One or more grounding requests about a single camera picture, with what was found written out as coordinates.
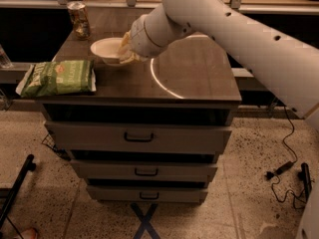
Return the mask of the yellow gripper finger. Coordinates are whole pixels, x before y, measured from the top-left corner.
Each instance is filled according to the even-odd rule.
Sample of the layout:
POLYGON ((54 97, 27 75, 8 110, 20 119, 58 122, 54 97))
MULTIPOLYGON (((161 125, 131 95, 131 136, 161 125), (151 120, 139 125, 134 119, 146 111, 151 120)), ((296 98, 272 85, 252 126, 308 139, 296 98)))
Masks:
POLYGON ((147 58, 142 57, 131 50, 121 50, 119 51, 119 60, 121 64, 133 64, 144 62, 147 58))
POLYGON ((131 32, 127 32, 121 42, 121 45, 119 47, 119 52, 123 53, 130 47, 130 38, 131 38, 131 32))

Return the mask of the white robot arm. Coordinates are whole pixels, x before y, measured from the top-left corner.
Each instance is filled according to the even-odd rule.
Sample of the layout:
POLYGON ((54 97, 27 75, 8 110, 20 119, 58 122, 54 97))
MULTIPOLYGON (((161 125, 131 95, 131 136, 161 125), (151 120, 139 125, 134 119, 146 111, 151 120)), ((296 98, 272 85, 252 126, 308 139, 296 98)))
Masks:
POLYGON ((170 43, 194 32, 215 41, 319 130, 319 50, 238 13, 222 0, 161 0, 125 34, 120 62, 154 58, 170 43))

